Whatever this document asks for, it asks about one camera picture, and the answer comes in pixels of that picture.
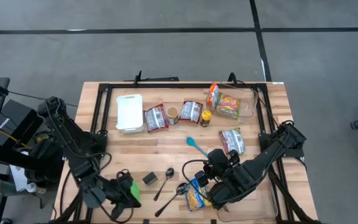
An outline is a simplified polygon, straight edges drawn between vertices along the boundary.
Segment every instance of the food packet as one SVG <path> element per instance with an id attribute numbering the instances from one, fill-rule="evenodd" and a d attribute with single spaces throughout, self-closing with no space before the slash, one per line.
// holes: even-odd
<path id="1" fill-rule="evenodd" d="M 212 108 L 215 109 L 218 103 L 218 96 L 219 96 L 219 87 L 218 84 L 215 82 L 212 83 L 211 87 L 209 88 L 209 94 L 206 99 L 207 105 L 210 105 Z"/>
<path id="2" fill-rule="evenodd" d="M 183 108 L 180 113 L 180 121 L 187 120 L 197 123 L 200 121 L 200 114 L 203 110 L 203 104 L 194 101 L 183 102 Z"/>
<path id="3" fill-rule="evenodd" d="M 198 182 L 195 178 L 190 182 L 196 187 L 197 190 L 199 190 L 201 194 L 206 195 L 206 188 L 199 187 Z M 186 203 L 190 211 L 194 211 L 199 208 L 204 208 L 212 205 L 211 202 L 204 199 L 190 184 L 187 186 L 186 190 Z"/>
<path id="4" fill-rule="evenodd" d="M 148 132 L 169 128 L 167 117 L 164 112 L 164 105 L 161 103 L 144 112 Z"/>
<path id="5" fill-rule="evenodd" d="M 216 112 L 224 114 L 233 119 L 238 119 L 240 113 L 240 100 L 224 93 L 219 93 Z"/>
<path id="6" fill-rule="evenodd" d="M 236 150 L 238 154 L 243 154 L 246 151 L 246 145 L 242 139 L 240 128 L 228 131 L 219 131 L 219 135 L 222 138 L 226 154 L 231 150 Z"/>

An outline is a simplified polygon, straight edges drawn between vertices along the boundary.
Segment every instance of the small black box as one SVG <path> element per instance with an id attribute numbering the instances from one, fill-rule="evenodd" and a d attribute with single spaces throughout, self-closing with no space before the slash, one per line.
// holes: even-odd
<path id="1" fill-rule="evenodd" d="M 0 113 L 0 129 L 27 144 L 43 123 L 37 112 L 14 100 L 9 100 Z M 16 142 L 0 132 L 0 146 L 12 149 Z"/>
<path id="2" fill-rule="evenodd" d="M 150 186 L 152 185 L 152 183 L 157 181 L 157 176 L 151 172 L 149 174 L 147 174 L 144 178 L 143 178 L 143 182 L 147 185 Z"/>

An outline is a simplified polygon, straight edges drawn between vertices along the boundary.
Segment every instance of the metal spoon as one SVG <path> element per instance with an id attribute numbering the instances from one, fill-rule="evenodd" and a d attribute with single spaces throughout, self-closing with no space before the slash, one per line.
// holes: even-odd
<path id="1" fill-rule="evenodd" d="M 169 200 L 168 203 L 166 203 L 162 208 L 160 208 L 160 210 L 158 210 L 154 215 L 156 217 L 159 217 L 161 215 L 161 213 L 164 211 L 164 209 L 169 205 L 169 203 L 171 203 L 171 201 L 177 197 L 178 195 L 183 195 L 185 192 L 186 192 L 186 187 L 187 187 L 187 184 L 186 183 L 181 183 L 179 184 L 179 186 L 177 187 L 177 193 L 175 194 L 175 196 L 173 196 L 171 198 L 171 200 Z"/>
<path id="2" fill-rule="evenodd" d="M 171 179 L 173 177 L 173 175 L 175 174 L 175 171 L 173 170 L 173 168 L 169 168 L 167 169 L 167 171 L 165 172 L 165 181 L 162 184 L 160 190 L 157 192 L 157 194 L 154 196 L 154 201 L 156 201 L 158 199 L 158 196 L 160 196 L 162 187 L 165 185 L 165 183 L 167 182 L 168 179 Z"/>

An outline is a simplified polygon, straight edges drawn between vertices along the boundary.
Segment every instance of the wooden tabletop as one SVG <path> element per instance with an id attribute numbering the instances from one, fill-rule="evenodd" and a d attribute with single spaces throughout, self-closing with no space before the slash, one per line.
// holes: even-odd
<path id="1" fill-rule="evenodd" d="M 83 85 L 75 122 L 84 131 L 89 131 L 91 127 L 98 85 L 99 82 L 86 82 Z M 267 86 L 274 118 L 278 122 L 292 119 L 285 85 L 282 83 L 267 83 Z M 246 114 L 240 118 L 240 121 L 232 121 L 213 115 L 210 125 L 207 128 L 188 121 L 179 121 L 176 125 L 170 125 L 168 130 L 156 131 L 154 133 L 148 133 L 146 126 L 141 133 L 132 134 L 122 134 L 116 129 L 116 98 L 118 96 L 131 94 L 142 95 L 144 110 L 163 103 L 165 110 L 170 107 L 176 107 L 177 110 L 180 111 L 183 101 L 185 100 L 193 100 L 205 105 L 207 93 L 208 89 L 204 88 L 113 89 L 107 124 L 109 133 L 108 146 L 106 148 L 106 150 L 112 154 L 112 161 L 102 171 L 101 175 L 108 179 L 115 179 L 118 171 L 129 169 L 134 180 L 137 182 L 140 188 L 142 206 L 135 208 L 133 217 L 129 223 L 142 223 L 144 219 L 149 219 L 151 223 L 211 223 L 211 219 L 216 219 L 218 223 L 222 223 L 217 211 L 211 207 L 190 212 L 186 206 L 185 196 L 177 197 L 160 217 L 155 218 L 154 213 L 174 196 L 176 186 L 179 183 L 185 182 L 181 173 L 183 163 L 192 159 L 205 159 L 205 156 L 195 148 L 187 146 L 187 137 L 194 138 L 204 151 L 210 152 L 216 148 L 223 148 L 218 131 L 240 127 L 242 137 L 246 144 L 246 152 L 240 156 L 241 162 L 247 159 L 253 159 L 258 155 L 260 153 L 258 141 L 260 129 L 256 112 L 252 117 L 246 118 L 245 115 L 252 115 L 252 113 L 250 114 L 250 111 L 245 111 Z M 235 96 L 242 101 L 252 100 L 252 92 L 250 91 L 224 89 L 223 93 Z M 104 103 L 101 104 L 97 130 L 100 127 L 103 106 Z M 267 112 L 263 105 L 262 109 L 266 130 L 269 130 Z M 305 167 L 292 158 L 284 158 L 283 163 L 290 193 L 307 215 L 317 219 Z M 175 175 L 172 179 L 167 181 L 159 199 L 154 202 L 153 197 L 165 180 L 165 171 L 169 167 L 174 168 Z M 189 178 L 194 177 L 194 174 L 202 170 L 202 168 L 202 164 L 191 164 L 186 167 L 186 176 Z M 59 211 L 60 193 L 67 172 L 68 164 L 66 163 L 63 168 L 63 174 L 55 201 L 57 211 Z M 157 175 L 158 181 L 151 186 L 146 186 L 142 178 L 149 172 L 154 172 Z M 70 177 L 64 190 L 63 210 L 70 204 L 77 191 L 78 189 Z M 287 216 L 285 214 L 281 194 L 279 194 L 279 200 L 283 219 L 285 219 Z M 103 205 L 109 212 L 114 208 L 108 201 L 105 201 Z M 270 183 L 267 179 L 241 202 L 234 204 L 228 203 L 227 205 L 230 213 L 226 213 L 224 210 L 219 211 L 219 216 L 223 220 L 228 218 L 241 218 L 247 220 L 235 223 L 275 223 L 274 216 L 276 211 L 273 206 Z M 82 218 L 85 217 L 85 211 L 84 206 L 81 212 Z M 127 209 L 119 220 L 125 219 L 129 214 L 130 209 Z M 97 208 L 93 211 L 92 223 L 111 223 L 111 221 L 100 208 Z"/>

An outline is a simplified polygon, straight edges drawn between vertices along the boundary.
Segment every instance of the spice jar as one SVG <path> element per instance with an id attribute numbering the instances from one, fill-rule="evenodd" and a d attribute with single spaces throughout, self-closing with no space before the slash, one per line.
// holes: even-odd
<path id="1" fill-rule="evenodd" d="M 203 111 L 203 113 L 201 114 L 201 122 L 200 124 L 202 125 L 202 127 L 208 127 L 209 126 L 209 121 L 211 120 L 212 117 L 212 113 L 208 110 Z"/>

